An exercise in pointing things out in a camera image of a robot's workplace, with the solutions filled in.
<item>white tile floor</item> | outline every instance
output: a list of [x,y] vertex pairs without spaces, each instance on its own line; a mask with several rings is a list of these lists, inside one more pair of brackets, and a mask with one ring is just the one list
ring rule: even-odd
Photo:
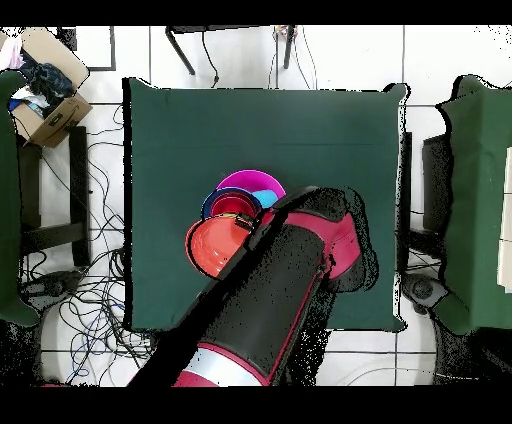
[[[412,157],[412,210],[423,210],[421,142],[427,137],[445,131],[443,119],[434,109],[437,102],[449,98],[453,82],[458,75],[475,73],[492,84],[504,86],[512,80],[512,32],[510,26],[316,26],[305,28],[309,48],[313,55],[318,88],[320,89],[372,89],[382,90],[390,83],[406,82],[411,96],[406,107],[406,126],[413,133]],[[112,117],[122,101],[121,78],[142,78],[157,87],[209,88],[214,72],[201,44],[201,35],[176,35],[196,69],[190,76],[169,44],[164,27],[118,27],[115,31],[115,71],[91,72],[80,88],[80,93],[93,104],[92,112],[82,125],[88,132],[118,128]],[[104,29],[97,34],[108,31]],[[91,31],[77,29],[78,56],[89,66],[104,66],[92,62],[106,61],[104,47],[94,44],[105,42],[91,36]],[[267,88],[269,70],[275,53],[271,27],[226,30],[207,33],[205,40],[220,80],[217,87]],[[307,89],[295,53],[288,70],[283,69],[284,40],[279,42],[279,89]],[[314,71],[302,31],[297,38],[299,62],[310,86],[314,84]],[[270,86],[275,87],[275,66]],[[122,121],[118,111],[116,120]],[[106,132],[89,136],[89,144],[98,141],[122,142],[123,132]],[[124,215],[122,150],[115,146],[99,145],[91,149],[91,161],[102,168],[110,178],[107,203]],[[56,149],[45,149],[45,157],[63,179],[69,183],[68,142]],[[42,165],[43,225],[69,221],[69,193]],[[95,169],[91,172],[105,185],[105,178]],[[101,213],[101,191],[91,181],[91,204],[99,223],[105,222]],[[421,227],[421,215],[412,214],[412,225]],[[122,236],[107,232],[110,248],[122,245]],[[93,242],[93,255],[105,250],[105,241]],[[69,246],[47,251],[48,261],[42,272],[71,269]],[[31,263],[40,255],[32,255]],[[413,257],[415,263],[421,263]],[[106,272],[106,262],[98,264],[95,274]],[[79,325],[70,313],[66,319]],[[428,317],[417,315],[410,302],[402,298],[400,315],[407,329],[398,335],[384,332],[333,332],[327,346],[324,363],[317,376],[319,385],[413,385],[429,384],[435,361],[435,341]],[[69,346],[75,331],[62,322],[58,306],[48,313],[43,329],[43,371],[46,376],[65,380],[72,371]],[[111,362],[109,354],[93,356],[88,377],[77,378],[74,383],[97,381]],[[136,372],[128,359],[116,360],[111,377],[102,385],[126,385]]]

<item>orange bowl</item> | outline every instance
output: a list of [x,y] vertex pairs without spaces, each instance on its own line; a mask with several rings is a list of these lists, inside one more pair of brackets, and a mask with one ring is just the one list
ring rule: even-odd
[[187,231],[185,251],[188,259],[208,277],[219,275],[249,235],[250,230],[236,222],[237,215],[226,213],[198,221]]

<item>table leg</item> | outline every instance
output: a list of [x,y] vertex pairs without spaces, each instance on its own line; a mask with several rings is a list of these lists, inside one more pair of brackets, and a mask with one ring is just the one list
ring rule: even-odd
[[290,65],[290,53],[292,50],[293,36],[297,25],[288,25],[286,31],[286,50],[284,51],[284,69],[288,69]]
[[194,71],[194,68],[192,68],[192,65],[187,59],[187,56],[185,56],[185,53],[183,53],[183,50],[181,50],[181,47],[176,42],[176,39],[174,38],[174,34],[172,33],[171,27],[165,27],[165,35],[167,36],[167,39],[174,47],[174,50],[176,50],[176,53],[178,53],[178,56],[182,60],[183,64],[187,67],[188,72],[190,75],[195,75],[196,71]]

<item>green table cover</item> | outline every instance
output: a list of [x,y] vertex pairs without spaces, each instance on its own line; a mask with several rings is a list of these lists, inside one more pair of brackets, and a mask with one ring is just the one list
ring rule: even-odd
[[512,328],[512,294],[497,283],[506,150],[512,146],[512,91],[465,76],[446,114],[454,157],[453,203],[445,234],[446,285],[435,308],[455,334]]
[[7,103],[26,84],[20,72],[0,73],[0,319],[23,326],[39,322],[39,315],[18,294],[21,240],[21,194],[16,132]]
[[123,87],[131,107],[132,328],[172,328],[205,287],[208,279],[186,257],[185,234],[205,197],[241,169],[265,171],[288,192],[355,189],[379,279],[367,292],[338,295],[329,328],[403,328],[393,316],[393,281],[405,85],[385,92],[171,90],[129,79]]

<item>magenta bowl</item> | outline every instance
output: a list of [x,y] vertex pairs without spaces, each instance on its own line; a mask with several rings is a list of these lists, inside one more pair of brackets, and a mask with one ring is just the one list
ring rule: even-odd
[[217,186],[217,189],[226,187],[238,187],[251,193],[260,190],[272,190],[278,199],[286,194],[283,186],[272,175],[256,169],[245,169],[228,175]]

